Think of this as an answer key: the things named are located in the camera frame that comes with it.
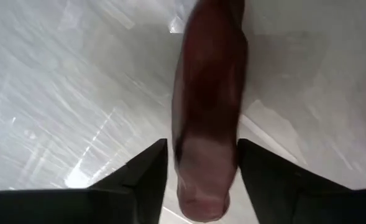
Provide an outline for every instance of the floor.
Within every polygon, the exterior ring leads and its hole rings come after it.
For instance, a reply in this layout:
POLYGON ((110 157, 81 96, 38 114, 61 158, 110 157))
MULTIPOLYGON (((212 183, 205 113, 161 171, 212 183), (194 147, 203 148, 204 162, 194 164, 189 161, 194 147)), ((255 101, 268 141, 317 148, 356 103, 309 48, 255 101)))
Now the floor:
MULTIPOLYGON (((194 0, 0 0, 0 189, 86 187, 170 138, 194 0)), ((366 1, 247 0, 239 134, 366 187, 366 1)), ((170 164, 161 224, 192 223, 170 164)), ((256 223, 239 175, 217 223, 256 223)))

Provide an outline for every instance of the white tile floor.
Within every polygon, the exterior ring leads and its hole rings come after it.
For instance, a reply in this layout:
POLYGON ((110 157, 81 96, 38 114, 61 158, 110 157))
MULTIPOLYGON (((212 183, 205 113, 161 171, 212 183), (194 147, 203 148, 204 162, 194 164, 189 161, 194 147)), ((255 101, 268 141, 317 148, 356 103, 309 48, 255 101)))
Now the white tile floor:
MULTIPOLYGON (((85 187, 169 137, 193 2, 0 0, 0 189, 85 187)), ((244 30, 240 135, 366 187, 366 1, 248 0, 244 30)), ((161 223, 192 223, 175 189, 161 223)), ((239 176, 231 197, 218 223, 255 223, 239 176)))

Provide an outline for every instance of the glossy white surface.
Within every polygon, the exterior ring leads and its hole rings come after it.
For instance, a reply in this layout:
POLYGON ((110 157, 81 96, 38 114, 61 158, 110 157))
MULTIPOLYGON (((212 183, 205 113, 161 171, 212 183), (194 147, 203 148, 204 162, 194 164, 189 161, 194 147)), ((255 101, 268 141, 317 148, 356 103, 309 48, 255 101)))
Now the glossy white surface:
MULTIPOLYGON (((86 187, 159 138, 194 1, 0 0, 0 189, 86 187)), ((240 135, 366 187, 366 1, 248 0, 240 135)), ((178 209, 170 164, 161 223, 178 209)), ((237 176, 218 223, 256 222, 237 176)))

